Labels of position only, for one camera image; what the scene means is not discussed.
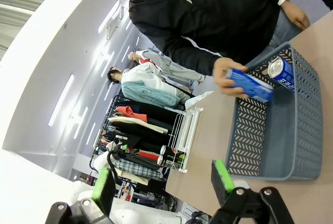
hand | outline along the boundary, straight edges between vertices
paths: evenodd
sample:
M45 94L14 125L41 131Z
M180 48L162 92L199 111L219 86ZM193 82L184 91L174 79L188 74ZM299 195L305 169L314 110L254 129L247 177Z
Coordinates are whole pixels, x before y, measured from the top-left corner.
M235 88L230 88L229 86L233 86L235 84L235 81L233 80L228 80L225 78L225 73L229 68L234 68L239 71L246 71L246 67L243 66L240 63L234 62L230 58L219 58L215 61L214 63L214 68L213 68L213 78L214 82L217 83L217 85L220 88L220 91L223 94L231 95L234 97L239 97L239 98L249 98L248 95L244 94L244 89L241 87L235 87Z
M299 29L305 30L310 26L310 20L306 14L291 1L285 1L281 4L288 19Z

person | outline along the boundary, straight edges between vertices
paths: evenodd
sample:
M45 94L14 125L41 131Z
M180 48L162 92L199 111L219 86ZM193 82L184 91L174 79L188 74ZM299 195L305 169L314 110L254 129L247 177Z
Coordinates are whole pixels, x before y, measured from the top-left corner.
M145 62L153 62L161 70L161 72L166 75L174 75L197 82L202 82L205 78L204 75L197 73L196 71L186 68L182 69L173 65L170 60L162 57L155 52L150 52L147 50L133 51L129 54L129 59L139 64L143 64Z
M130 0L130 19L174 62L213 75L221 92L247 97L224 71L244 71L309 27L306 14L290 0ZM195 47L191 39L200 48Z
M161 71L152 63L144 63L122 74L119 68L111 67L107 73L109 84L121 82L125 97L160 107L177 107L185 104L190 96L161 79Z

gray plastic basket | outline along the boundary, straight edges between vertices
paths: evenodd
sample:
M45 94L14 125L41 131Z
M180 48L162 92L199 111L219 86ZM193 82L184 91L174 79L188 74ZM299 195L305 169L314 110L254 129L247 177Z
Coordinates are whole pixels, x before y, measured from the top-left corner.
M276 57L293 65L295 92L267 75ZM237 99L226 167L235 177L314 180L321 171L323 120L316 71L284 43L248 65L249 74L274 87L273 100Z

table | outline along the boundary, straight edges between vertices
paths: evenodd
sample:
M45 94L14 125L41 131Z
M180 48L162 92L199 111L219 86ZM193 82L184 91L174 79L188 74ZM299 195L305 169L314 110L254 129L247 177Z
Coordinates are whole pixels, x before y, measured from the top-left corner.
M323 103L323 164L321 175L310 182L247 180L258 192L276 187L295 223L333 222L333 12L317 21L292 41L295 49L318 72ZM213 190L212 159L225 160L233 120L235 99L214 92L196 106L203 108L187 163L187 174L171 171L166 191L193 207L213 215L220 207ZM252 223L242 220L241 223Z

screw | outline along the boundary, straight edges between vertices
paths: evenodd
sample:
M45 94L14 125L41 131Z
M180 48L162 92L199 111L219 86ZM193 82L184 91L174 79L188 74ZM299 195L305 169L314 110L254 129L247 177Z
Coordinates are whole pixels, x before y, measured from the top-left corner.
M238 189L238 190L236 191L236 194L238 194L238 195L242 195L242 194L244 194L244 190L243 190L243 189Z
M90 204L90 201L89 201L89 200L85 200L85 201L83 202L83 205L85 205L85 206L89 206L89 204Z
M266 189L264 191L265 195L271 195L272 194L272 191L270 189Z

